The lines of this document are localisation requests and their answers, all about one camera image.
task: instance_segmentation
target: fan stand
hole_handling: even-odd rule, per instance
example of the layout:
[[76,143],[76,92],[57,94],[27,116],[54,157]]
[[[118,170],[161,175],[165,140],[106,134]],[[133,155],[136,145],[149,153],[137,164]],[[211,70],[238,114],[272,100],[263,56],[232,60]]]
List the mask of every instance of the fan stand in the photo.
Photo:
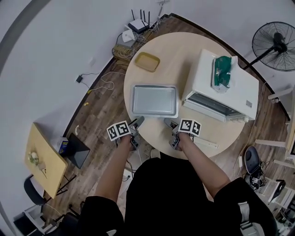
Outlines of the fan stand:
[[267,54],[269,54],[272,50],[275,49],[275,46],[272,46],[271,48],[267,49],[264,53],[262,53],[258,58],[256,58],[254,61],[252,61],[251,63],[249,63],[247,66],[245,66],[243,68],[243,70],[248,69],[250,66],[252,66],[253,64],[255,64],[256,62],[260,61],[261,59],[263,59],[264,57],[267,56]]

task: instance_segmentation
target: black shirt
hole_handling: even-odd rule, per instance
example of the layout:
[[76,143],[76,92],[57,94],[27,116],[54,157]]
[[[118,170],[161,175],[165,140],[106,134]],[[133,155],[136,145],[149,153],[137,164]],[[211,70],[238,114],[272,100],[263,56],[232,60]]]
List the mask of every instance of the black shirt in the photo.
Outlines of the black shirt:
[[78,235],[242,235],[238,203],[248,202],[250,219],[272,234],[273,216],[252,189],[239,178],[209,201],[201,180],[187,160],[161,154],[141,165],[126,196],[125,220],[117,204],[88,197],[78,223]]

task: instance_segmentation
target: power adapter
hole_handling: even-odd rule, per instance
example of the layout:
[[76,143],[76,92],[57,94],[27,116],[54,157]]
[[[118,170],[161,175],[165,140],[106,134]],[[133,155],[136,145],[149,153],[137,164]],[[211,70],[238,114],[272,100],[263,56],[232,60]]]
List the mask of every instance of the power adapter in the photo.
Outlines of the power adapter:
[[76,79],[76,81],[77,81],[78,83],[80,83],[82,80],[83,80],[83,77],[82,77],[81,75],[79,75],[78,78]]

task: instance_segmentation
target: yellow tray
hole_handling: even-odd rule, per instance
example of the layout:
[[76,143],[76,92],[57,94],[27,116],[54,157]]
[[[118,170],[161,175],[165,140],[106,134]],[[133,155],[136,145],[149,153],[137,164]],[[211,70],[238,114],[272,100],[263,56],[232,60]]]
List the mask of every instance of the yellow tray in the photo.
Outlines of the yellow tray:
[[145,52],[139,53],[135,59],[135,65],[150,72],[155,72],[159,64],[159,58]]

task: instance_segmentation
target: shoe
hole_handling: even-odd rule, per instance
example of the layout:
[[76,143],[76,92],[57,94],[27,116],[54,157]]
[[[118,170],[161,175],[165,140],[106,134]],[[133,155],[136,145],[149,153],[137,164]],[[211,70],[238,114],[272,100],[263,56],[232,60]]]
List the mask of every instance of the shoe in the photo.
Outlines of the shoe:
[[160,151],[157,149],[151,150],[151,158],[161,158]]

